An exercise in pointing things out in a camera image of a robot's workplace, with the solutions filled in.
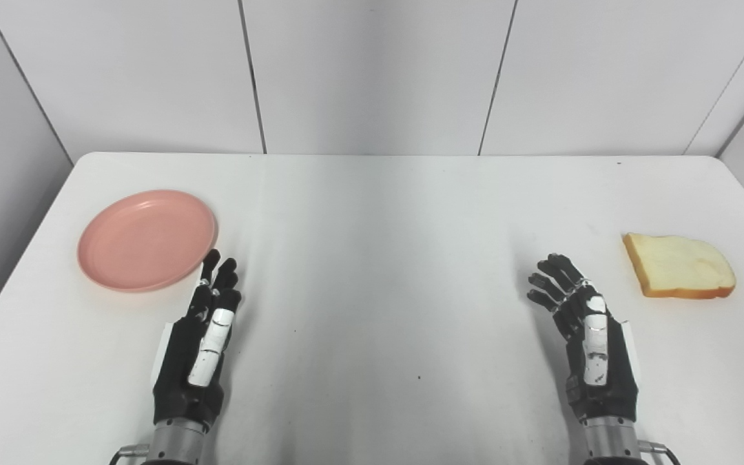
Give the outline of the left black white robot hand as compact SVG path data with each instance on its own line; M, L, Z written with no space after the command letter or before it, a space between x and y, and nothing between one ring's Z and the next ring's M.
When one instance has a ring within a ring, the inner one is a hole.
M242 294L234 258L222 261L212 249L201 264L186 314L169 331L152 389L153 421L189 420L209 431L222 411L220 376Z

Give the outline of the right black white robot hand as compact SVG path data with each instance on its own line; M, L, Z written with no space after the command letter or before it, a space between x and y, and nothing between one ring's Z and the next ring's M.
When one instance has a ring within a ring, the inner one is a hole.
M576 418L635 422L639 391L622 324L567 256L550 253L537 270L528 277L526 297L549 312L566 341L566 396Z

